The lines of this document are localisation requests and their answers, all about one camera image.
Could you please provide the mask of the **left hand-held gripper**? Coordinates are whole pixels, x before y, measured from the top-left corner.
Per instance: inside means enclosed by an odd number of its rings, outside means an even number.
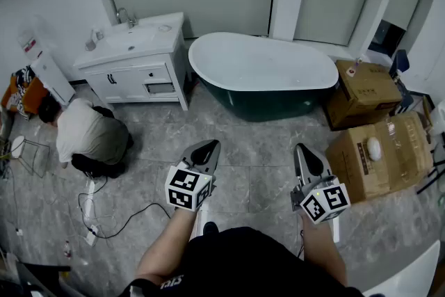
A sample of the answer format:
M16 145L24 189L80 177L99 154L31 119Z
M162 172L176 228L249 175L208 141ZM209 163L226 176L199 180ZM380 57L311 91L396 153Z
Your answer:
M165 181L165 196L169 205L197 211L216 187L215 171L220 156L219 140L200 141L187 147L181 160L170 166Z

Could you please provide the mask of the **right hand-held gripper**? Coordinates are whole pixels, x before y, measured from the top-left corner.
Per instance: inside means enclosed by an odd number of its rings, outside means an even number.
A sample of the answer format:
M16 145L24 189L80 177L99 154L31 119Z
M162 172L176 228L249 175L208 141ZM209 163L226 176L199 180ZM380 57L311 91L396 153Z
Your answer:
M296 176L301 183L291 192L294 211L303 212L317 225L338 217L350 208L346 185L330 175L332 170L326 157L313 147L298 143L293 151Z

